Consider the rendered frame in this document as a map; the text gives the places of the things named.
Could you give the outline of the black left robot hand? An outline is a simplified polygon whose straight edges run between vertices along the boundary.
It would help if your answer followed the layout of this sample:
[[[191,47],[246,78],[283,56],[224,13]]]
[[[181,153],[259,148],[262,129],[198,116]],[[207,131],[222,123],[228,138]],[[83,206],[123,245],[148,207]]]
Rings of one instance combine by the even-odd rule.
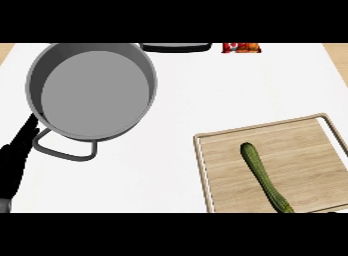
[[[33,114],[8,144],[0,148],[0,199],[11,199],[17,193],[32,140],[37,135],[37,119]]]

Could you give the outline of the wooden tray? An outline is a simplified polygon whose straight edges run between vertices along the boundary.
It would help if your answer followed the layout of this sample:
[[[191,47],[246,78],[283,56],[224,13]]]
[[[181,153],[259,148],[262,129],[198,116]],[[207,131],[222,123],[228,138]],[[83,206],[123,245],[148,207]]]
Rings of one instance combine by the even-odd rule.
[[[210,213],[274,211],[241,158],[243,143],[296,212],[348,209],[348,148],[324,114],[197,134],[193,143]]]

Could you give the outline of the long green squash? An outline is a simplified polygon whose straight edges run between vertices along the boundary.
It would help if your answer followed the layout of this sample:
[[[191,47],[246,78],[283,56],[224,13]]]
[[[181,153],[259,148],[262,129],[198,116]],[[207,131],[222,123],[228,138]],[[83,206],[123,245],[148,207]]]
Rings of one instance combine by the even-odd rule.
[[[255,179],[256,179],[260,189],[263,191],[266,200],[268,200],[274,210],[278,213],[293,213],[291,206],[290,206],[287,200],[284,199],[284,197],[281,196],[281,194],[278,193],[278,191],[271,183],[271,180],[269,180],[269,177],[265,172],[263,165],[262,165],[262,161],[259,158],[257,151],[255,149],[255,146],[249,142],[244,142],[240,145],[240,155],[241,155],[244,163],[249,167],[249,170],[255,176]]]

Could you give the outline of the grey metal pot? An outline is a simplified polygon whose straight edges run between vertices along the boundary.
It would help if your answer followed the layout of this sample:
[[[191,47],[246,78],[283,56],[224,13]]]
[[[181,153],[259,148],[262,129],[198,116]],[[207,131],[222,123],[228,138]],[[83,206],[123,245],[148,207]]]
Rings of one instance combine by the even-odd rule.
[[[54,43],[26,76],[26,101],[43,133],[95,144],[125,134],[151,106],[153,63],[132,43]]]

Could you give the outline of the red and orange package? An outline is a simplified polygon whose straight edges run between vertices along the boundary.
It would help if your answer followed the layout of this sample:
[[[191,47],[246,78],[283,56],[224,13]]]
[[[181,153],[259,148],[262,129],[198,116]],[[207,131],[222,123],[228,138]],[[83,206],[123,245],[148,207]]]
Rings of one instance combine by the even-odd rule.
[[[259,53],[260,48],[256,43],[224,43],[222,44],[224,53]]]

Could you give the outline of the black flat appliance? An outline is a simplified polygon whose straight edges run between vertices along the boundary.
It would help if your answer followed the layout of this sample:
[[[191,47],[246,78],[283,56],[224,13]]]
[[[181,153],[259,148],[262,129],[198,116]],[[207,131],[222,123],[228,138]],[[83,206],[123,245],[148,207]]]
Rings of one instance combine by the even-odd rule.
[[[191,53],[203,52],[210,48],[210,43],[141,43],[139,47],[147,52]]]

